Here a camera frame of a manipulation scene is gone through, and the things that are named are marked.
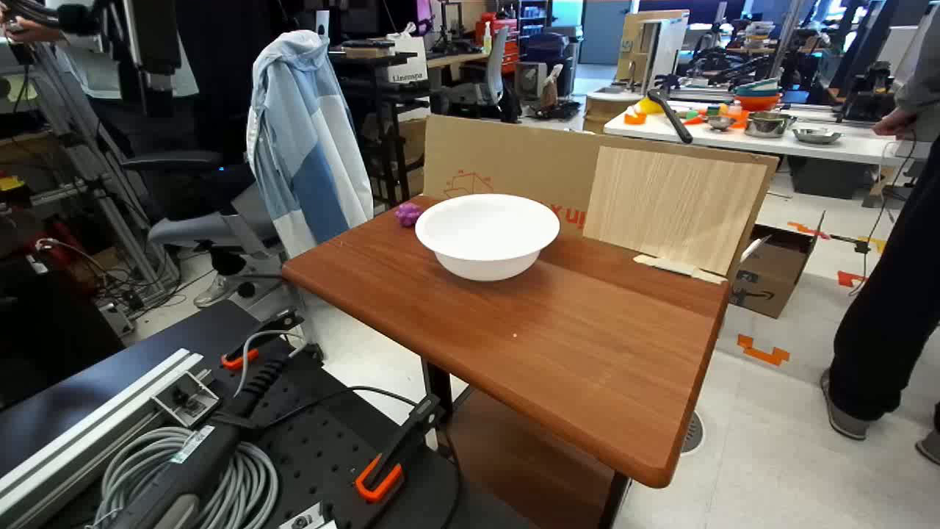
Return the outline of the aluminium rail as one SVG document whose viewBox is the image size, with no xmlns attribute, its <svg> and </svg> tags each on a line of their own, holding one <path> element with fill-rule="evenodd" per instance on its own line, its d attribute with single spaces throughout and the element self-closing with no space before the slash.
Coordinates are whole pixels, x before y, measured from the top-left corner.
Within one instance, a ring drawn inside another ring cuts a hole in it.
<svg viewBox="0 0 940 529">
<path fill-rule="evenodd" d="M 221 396 L 202 355 L 175 350 L 0 478 L 0 529 L 33 529 L 74 502 L 155 419 L 199 422 Z"/>
</svg>

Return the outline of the light wooden board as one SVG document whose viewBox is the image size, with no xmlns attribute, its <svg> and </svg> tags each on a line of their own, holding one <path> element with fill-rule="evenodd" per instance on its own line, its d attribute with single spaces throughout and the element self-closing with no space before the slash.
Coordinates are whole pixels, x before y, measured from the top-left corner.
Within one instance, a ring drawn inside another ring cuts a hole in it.
<svg viewBox="0 0 940 529">
<path fill-rule="evenodd" d="M 638 265 L 719 284 L 741 262 L 773 174 L 773 156 L 604 145 L 581 233 L 632 249 Z"/>
</svg>

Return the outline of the white bowl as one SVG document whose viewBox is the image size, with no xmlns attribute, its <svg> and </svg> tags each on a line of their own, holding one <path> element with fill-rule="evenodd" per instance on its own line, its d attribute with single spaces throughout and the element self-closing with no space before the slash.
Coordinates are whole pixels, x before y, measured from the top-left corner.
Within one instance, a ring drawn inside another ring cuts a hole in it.
<svg viewBox="0 0 940 529">
<path fill-rule="evenodd" d="M 561 236 L 559 215 L 517 195 L 462 195 L 428 206 L 413 224 L 435 262 L 469 283 L 526 273 Z"/>
</svg>

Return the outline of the wooden table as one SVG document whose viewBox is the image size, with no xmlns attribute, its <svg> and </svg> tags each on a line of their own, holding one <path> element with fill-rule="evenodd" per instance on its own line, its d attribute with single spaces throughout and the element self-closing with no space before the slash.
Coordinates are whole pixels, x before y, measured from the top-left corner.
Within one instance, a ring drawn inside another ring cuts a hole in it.
<svg viewBox="0 0 940 529">
<path fill-rule="evenodd" d="M 729 292 L 561 236 L 501 283 L 378 215 L 285 265 L 328 305 L 648 489 L 673 481 Z"/>
</svg>

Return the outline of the blue white cloth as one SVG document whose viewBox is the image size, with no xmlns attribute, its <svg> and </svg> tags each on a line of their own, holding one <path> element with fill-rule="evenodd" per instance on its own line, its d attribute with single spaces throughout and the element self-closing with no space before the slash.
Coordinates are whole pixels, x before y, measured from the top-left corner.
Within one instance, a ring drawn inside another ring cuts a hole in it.
<svg viewBox="0 0 940 529">
<path fill-rule="evenodd" d="M 313 30 L 277 34 L 253 58 L 246 161 L 287 256 L 373 217 L 353 115 Z"/>
</svg>

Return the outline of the black office chair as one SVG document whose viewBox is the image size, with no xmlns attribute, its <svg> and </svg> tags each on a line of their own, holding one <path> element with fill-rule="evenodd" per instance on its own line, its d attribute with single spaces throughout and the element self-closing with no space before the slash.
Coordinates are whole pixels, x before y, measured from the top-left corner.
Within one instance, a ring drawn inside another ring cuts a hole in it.
<svg viewBox="0 0 940 529">
<path fill-rule="evenodd" d="M 221 275 L 266 275 L 279 256 L 269 215 L 246 164 L 225 154 L 221 129 L 202 124 L 193 98 L 147 115 L 136 104 L 96 104 L 121 167 L 140 183 L 159 248 L 205 249 Z"/>
</svg>

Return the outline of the person in black trousers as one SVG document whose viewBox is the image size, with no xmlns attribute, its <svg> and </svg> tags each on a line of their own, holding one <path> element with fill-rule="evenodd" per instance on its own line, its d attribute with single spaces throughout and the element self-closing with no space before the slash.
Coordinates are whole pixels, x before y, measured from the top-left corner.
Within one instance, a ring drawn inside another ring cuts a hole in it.
<svg viewBox="0 0 940 529">
<path fill-rule="evenodd" d="M 848 302 L 835 358 L 819 375 L 827 427 L 864 440 L 867 428 L 896 412 L 911 374 L 940 324 L 940 139 L 932 140 L 886 248 Z"/>
</svg>

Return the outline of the purple toy grapes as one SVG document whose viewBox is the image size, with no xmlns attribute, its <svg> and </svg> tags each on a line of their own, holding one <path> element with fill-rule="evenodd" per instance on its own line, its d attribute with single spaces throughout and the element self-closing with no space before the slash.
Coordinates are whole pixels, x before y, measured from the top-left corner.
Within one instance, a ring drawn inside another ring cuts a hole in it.
<svg viewBox="0 0 940 529">
<path fill-rule="evenodd" d="M 400 221 L 400 226 L 404 226 L 404 230 L 413 230 L 413 224 L 416 224 L 419 215 L 422 215 L 422 206 L 416 206 L 416 202 L 403 202 L 403 206 L 396 206 L 396 221 Z"/>
</svg>

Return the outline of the large cardboard sheet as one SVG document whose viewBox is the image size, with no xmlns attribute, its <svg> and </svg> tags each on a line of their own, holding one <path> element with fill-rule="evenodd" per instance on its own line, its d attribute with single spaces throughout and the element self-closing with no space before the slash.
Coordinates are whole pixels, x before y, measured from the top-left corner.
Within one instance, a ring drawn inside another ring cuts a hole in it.
<svg viewBox="0 0 940 529">
<path fill-rule="evenodd" d="M 585 226 L 600 140 L 581 131 L 431 115 L 422 195 L 519 195 L 550 206 L 566 233 Z"/>
</svg>

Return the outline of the orange black clamp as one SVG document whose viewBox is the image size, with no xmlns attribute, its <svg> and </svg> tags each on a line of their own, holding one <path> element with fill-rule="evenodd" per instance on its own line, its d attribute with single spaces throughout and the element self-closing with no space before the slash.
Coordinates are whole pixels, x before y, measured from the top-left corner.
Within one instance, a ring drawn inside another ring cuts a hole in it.
<svg viewBox="0 0 940 529">
<path fill-rule="evenodd" d="M 440 399 L 422 396 L 393 433 L 390 444 L 378 450 L 353 478 L 354 497 L 378 506 L 404 481 L 404 465 L 426 444 L 437 427 Z"/>
</svg>

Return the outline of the open cardboard box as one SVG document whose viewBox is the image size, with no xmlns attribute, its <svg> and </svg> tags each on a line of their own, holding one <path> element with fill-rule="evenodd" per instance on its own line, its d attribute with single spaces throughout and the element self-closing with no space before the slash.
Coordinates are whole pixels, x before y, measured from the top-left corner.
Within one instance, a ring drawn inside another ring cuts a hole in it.
<svg viewBox="0 0 940 529">
<path fill-rule="evenodd" d="M 758 224 L 744 258 L 732 270 L 732 302 L 764 317 L 779 317 L 813 248 L 813 236 Z"/>
</svg>

